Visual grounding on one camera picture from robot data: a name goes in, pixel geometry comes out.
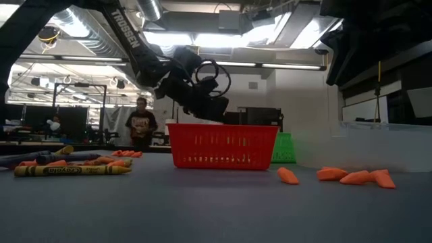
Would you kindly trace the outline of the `silver ceiling duct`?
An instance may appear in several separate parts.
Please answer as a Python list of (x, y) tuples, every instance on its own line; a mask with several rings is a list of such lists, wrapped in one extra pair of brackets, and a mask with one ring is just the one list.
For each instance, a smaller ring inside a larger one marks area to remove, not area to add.
[[(153, 50), (129, 21), (119, 0), (50, 0), (54, 9), (52, 20), (68, 35), (77, 37), (91, 52), (101, 57), (125, 53), (140, 86), (156, 87), (168, 72)], [(114, 47), (112, 38), (84, 13), (86, 9), (105, 17), (121, 47)]]

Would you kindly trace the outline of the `ceiling strip light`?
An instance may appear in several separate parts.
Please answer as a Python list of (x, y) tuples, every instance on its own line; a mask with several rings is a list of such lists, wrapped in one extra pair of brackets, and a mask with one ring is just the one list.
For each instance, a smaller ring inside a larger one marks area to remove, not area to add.
[(310, 71), (325, 71), (326, 66), (320, 65), (298, 65), (298, 64), (280, 64), (280, 63), (251, 63), (251, 62), (235, 62), (235, 61), (216, 61), (216, 64), (228, 67), (240, 68), (265, 68), (265, 69), (281, 69), (281, 70), (310, 70)]
[(16, 62), (28, 63), (56, 63), (56, 64), (76, 64), (76, 65), (113, 65), (126, 66), (128, 59), (119, 57), (87, 57), (87, 56), (68, 56), (68, 55), (37, 55), (21, 54)]

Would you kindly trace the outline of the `blue crayon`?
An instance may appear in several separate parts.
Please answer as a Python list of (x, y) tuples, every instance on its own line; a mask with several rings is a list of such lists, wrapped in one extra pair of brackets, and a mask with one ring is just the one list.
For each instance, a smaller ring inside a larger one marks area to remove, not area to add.
[(42, 155), (50, 155), (50, 151), (39, 151), (33, 153), (25, 153), (21, 155), (10, 155), (6, 157), (0, 157), (0, 167), (10, 168), (19, 165), (23, 161), (33, 161), (37, 157)]
[(36, 162), (39, 165), (46, 165), (56, 161), (64, 160), (65, 162), (73, 161), (85, 161), (98, 159), (100, 155), (98, 154), (77, 154), (77, 155), (41, 155), (36, 158)]

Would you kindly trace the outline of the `clear plastic container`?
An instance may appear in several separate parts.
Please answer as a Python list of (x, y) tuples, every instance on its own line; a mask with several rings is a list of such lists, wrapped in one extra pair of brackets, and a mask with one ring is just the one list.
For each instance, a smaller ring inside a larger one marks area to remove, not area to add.
[(432, 127), (340, 122), (292, 130), (297, 164), (349, 170), (432, 171)]

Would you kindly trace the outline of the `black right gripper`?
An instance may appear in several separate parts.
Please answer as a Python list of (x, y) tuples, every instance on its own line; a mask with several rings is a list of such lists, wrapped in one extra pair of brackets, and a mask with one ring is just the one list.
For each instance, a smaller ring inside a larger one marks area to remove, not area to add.
[(321, 42), (333, 50), (328, 85), (343, 86), (372, 66), (369, 37), (365, 31), (358, 30), (334, 30), (323, 35)]

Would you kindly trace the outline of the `grey ceiling box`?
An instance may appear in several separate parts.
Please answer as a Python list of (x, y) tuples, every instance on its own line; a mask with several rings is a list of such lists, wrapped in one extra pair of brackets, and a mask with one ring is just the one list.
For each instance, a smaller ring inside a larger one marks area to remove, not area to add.
[(221, 33), (239, 34), (240, 12), (232, 10), (220, 10), (218, 31)]

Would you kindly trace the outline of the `black station frame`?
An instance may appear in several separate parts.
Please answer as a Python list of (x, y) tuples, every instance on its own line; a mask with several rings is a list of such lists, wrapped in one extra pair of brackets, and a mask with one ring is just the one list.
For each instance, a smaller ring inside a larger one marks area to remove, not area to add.
[(107, 85), (105, 84), (89, 84), (89, 83), (83, 83), (83, 82), (75, 82), (75, 83), (54, 83), (54, 90), (53, 90), (53, 100), (52, 100), (52, 108), (56, 108), (56, 99), (57, 95), (61, 93), (61, 91), (57, 91), (57, 88), (59, 86), (63, 86), (64, 88), (68, 88), (69, 86), (75, 86), (78, 88), (89, 88), (89, 87), (101, 87), (103, 88), (103, 103), (100, 105), (100, 118), (99, 118), (99, 145), (104, 144), (104, 114), (105, 114), (105, 108), (106, 108), (106, 98), (107, 98)]

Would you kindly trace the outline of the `orange crayon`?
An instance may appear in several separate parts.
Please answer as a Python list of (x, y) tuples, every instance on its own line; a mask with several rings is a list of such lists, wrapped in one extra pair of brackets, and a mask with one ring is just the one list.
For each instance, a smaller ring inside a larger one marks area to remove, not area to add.
[(107, 164), (112, 163), (114, 161), (115, 161), (115, 159), (113, 159), (111, 157), (98, 157), (98, 158), (93, 159), (93, 160), (85, 161), (84, 165), (89, 165), (89, 166), (107, 165)]

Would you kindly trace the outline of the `grey hanging cloth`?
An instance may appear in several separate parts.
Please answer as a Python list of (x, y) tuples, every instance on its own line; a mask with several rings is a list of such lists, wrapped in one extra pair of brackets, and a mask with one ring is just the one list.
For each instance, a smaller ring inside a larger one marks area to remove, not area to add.
[(117, 138), (110, 138), (109, 144), (115, 146), (130, 146), (130, 130), (126, 127), (126, 122), (132, 112), (131, 107), (106, 108), (103, 117), (103, 129), (110, 133), (116, 132)]

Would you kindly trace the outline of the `small black monitor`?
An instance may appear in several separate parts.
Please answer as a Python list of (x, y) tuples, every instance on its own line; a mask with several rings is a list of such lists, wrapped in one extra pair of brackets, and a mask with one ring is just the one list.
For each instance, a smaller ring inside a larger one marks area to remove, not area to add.
[(247, 125), (248, 118), (246, 112), (225, 112), (224, 124), (228, 125)]

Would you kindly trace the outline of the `red plastic basket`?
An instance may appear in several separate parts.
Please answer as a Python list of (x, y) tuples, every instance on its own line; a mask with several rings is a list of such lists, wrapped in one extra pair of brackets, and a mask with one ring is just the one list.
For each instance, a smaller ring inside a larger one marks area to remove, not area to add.
[(169, 124), (173, 164), (188, 169), (266, 170), (278, 128)]

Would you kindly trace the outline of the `white wall board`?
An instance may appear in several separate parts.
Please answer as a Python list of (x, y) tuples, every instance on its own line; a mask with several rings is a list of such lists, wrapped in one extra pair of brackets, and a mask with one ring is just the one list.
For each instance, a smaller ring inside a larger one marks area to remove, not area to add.
[[(348, 105), (342, 108), (342, 120), (344, 122), (354, 122), (356, 118), (373, 119), (377, 112), (376, 99), (363, 101), (354, 105)], [(388, 123), (387, 97), (379, 98), (379, 112), (381, 122)]]

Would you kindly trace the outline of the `green plastic basket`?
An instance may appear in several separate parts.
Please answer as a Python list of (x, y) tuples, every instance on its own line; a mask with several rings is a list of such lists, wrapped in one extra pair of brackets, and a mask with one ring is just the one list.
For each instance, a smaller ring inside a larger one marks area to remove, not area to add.
[(277, 133), (271, 162), (296, 163), (294, 144), (290, 133)]

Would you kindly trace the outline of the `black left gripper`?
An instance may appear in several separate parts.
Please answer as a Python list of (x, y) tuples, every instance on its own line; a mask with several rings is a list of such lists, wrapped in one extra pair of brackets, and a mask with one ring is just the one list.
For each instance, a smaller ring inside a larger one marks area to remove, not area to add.
[[(155, 89), (156, 98), (169, 97), (186, 113), (198, 113), (201, 119), (222, 122), (229, 99), (210, 95), (218, 87), (219, 65), (216, 61), (202, 59), (187, 47), (177, 48), (169, 60), (169, 75)], [(212, 66), (215, 73), (200, 79), (194, 72), (205, 66)]]

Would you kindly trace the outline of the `person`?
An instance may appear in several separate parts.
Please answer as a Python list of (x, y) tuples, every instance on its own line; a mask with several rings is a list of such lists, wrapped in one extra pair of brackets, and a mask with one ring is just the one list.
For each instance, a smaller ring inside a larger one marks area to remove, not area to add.
[(136, 110), (133, 111), (125, 126), (130, 131), (132, 146), (144, 150), (151, 145), (153, 132), (158, 128), (154, 114), (147, 110), (147, 100), (139, 96), (136, 100)]
[(67, 132), (66, 129), (63, 127), (63, 125), (62, 125), (62, 121), (61, 121), (61, 118), (60, 118), (58, 115), (54, 115), (52, 120), (53, 120), (54, 122), (59, 122), (59, 123), (61, 124), (60, 129), (59, 129), (58, 131), (56, 131), (56, 132), (53, 132), (53, 131), (52, 131), (52, 133), (54, 133), (54, 134), (56, 134), (56, 135), (58, 135), (58, 136), (67, 136), (67, 135), (68, 135), (68, 132)]

